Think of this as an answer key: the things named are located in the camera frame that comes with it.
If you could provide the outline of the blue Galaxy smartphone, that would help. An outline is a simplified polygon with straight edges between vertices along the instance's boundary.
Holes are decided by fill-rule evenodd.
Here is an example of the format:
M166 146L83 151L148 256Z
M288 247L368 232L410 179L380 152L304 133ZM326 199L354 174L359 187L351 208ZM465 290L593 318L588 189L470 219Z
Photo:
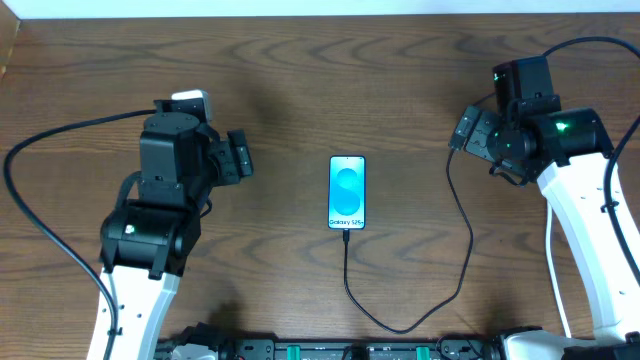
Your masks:
M328 227L361 230L366 226L366 159L332 156L329 161Z

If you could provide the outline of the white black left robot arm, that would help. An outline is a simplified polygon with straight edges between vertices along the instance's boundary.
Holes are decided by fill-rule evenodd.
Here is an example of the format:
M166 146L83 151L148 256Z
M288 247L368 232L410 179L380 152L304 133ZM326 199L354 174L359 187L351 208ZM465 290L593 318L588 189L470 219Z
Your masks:
M123 181L101 227L108 293L99 299L91 359L153 357L212 189L253 173L244 132L220 137L206 93L175 93L155 106L140 136L141 168Z

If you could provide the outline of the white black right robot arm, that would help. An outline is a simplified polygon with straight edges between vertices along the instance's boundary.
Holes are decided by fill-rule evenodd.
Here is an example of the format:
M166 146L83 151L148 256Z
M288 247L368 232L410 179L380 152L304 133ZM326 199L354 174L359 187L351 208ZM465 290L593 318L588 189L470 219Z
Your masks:
M490 173L536 184L558 218L585 287L593 337L524 327L499 335L495 359L636 359L639 231L618 177L616 152L591 108L564 110L543 56L493 69L496 112L473 105L450 148L490 163Z

